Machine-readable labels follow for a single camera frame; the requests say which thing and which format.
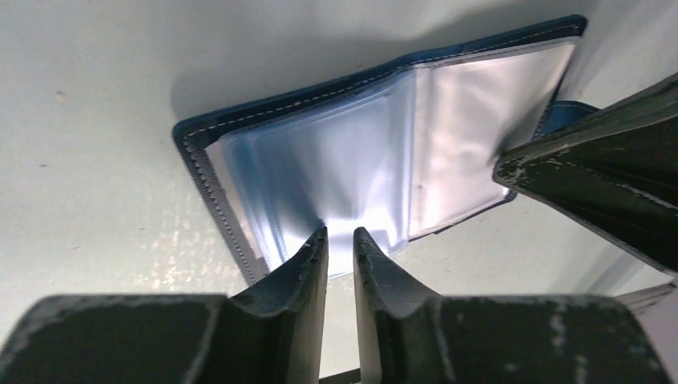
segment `wallet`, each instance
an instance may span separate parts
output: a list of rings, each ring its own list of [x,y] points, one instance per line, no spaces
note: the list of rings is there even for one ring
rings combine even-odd
[[[514,199],[506,150],[595,108],[556,101],[584,32],[573,15],[179,122],[177,148],[248,282],[329,232],[330,277],[353,232],[382,251]]]

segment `black metal object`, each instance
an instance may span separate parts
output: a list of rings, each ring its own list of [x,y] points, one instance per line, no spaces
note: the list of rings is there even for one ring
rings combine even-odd
[[[678,75],[502,156],[495,180],[678,270]]]
[[[354,260],[363,383],[670,382],[611,298],[443,298],[363,228]]]
[[[318,381],[327,231],[268,277],[221,295],[45,298],[0,354],[2,383]]]

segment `blue wallet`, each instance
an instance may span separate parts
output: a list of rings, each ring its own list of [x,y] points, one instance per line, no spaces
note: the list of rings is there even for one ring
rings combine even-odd
[[[329,276],[352,271],[353,231],[386,254],[515,194],[499,155],[595,110],[556,95],[586,19],[568,16],[405,55],[179,122],[177,148],[249,282],[320,226]]]

